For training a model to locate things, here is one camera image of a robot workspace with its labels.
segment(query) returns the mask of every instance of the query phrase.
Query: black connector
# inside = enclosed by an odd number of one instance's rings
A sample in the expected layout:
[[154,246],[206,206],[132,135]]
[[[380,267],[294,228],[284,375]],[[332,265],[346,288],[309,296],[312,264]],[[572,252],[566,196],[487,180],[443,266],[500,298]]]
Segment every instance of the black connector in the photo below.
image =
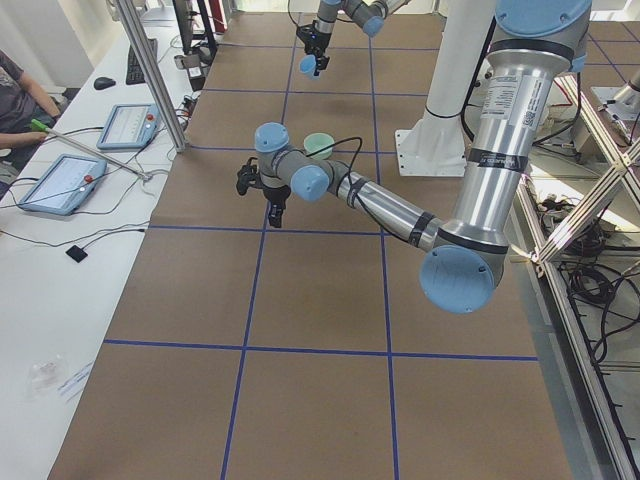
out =
[[73,245],[69,250],[65,252],[71,258],[73,258],[77,263],[80,263],[82,260],[87,258],[89,254],[85,252],[82,248],[77,245]]

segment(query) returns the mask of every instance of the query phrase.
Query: person's arm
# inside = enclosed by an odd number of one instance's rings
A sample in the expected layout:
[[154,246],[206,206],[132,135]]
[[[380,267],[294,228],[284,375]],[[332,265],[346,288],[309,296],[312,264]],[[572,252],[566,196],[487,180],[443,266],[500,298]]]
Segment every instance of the person's arm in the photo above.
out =
[[20,148],[44,142],[47,134],[44,132],[0,133],[0,149]]
[[44,91],[38,82],[31,78],[31,76],[23,72],[22,75],[20,75],[18,84],[25,92],[33,97],[36,103],[40,105],[40,108],[45,112],[53,118],[58,118],[60,116],[60,110],[53,99]]

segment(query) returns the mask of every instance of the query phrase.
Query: tablet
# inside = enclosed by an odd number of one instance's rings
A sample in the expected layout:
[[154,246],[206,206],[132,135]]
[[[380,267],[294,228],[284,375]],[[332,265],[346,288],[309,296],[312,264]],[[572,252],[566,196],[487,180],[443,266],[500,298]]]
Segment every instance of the tablet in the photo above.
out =
[[107,162],[101,158],[61,155],[20,200],[18,207],[31,212],[69,215],[82,205],[106,170]]
[[100,150],[138,150],[153,140],[157,128],[156,105],[115,105],[97,147]]

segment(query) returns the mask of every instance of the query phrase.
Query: person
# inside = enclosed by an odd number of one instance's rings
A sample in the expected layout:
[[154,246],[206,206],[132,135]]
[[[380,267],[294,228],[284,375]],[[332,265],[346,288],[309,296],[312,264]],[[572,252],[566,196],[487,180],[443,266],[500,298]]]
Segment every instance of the person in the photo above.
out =
[[0,50],[0,149],[11,149],[2,162],[20,172],[47,136],[31,131],[31,120],[53,127],[59,116],[49,94]]

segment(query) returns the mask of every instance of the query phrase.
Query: metal frame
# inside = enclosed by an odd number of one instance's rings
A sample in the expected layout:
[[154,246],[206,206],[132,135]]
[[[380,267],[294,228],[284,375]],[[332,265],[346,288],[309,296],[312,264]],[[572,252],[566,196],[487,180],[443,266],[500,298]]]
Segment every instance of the metal frame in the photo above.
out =
[[127,32],[127,36],[129,37],[129,42],[131,42],[131,47],[140,62],[144,78],[160,110],[162,120],[167,127],[176,152],[182,152],[187,147],[187,140],[176,116],[176,112],[173,109],[173,102],[171,102],[167,86],[162,79],[155,55],[151,50],[149,42],[147,42],[147,35],[138,17],[138,13],[131,0],[116,0],[116,9],[120,15],[120,21],[122,22],[124,31]]
[[[559,83],[565,88],[571,101],[574,104],[577,103],[578,94],[575,80],[572,77],[562,77],[559,79]],[[549,281],[549,286],[560,310],[567,338],[589,394],[594,413],[600,424],[614,467],[619,478],[634,480],[636,476],[634,467],[631,464],[632,460],[627,456],[625,445],[609,408],[607,395],[595,369],[591,365],[589,352],[583,340],[578,319],[575,317],[566,295],[565,284],[561,274],[551,262],[622,188],[627,190],[636,208],[640,210],[640,183],[629,170],[629,167],[640,158],[640,142],[629,148],[627,152],[621,152],[584,96],[582,98],[581,117],[610,165],[596,185],[583,197],[582,201],[548,239],[545,239],[540,230],[537,213],[531,204],[524,184],[521,183],[518,187],[517,195],[536,245],[536,251],[532,259],[538,264],[540,273],[544,273]]]

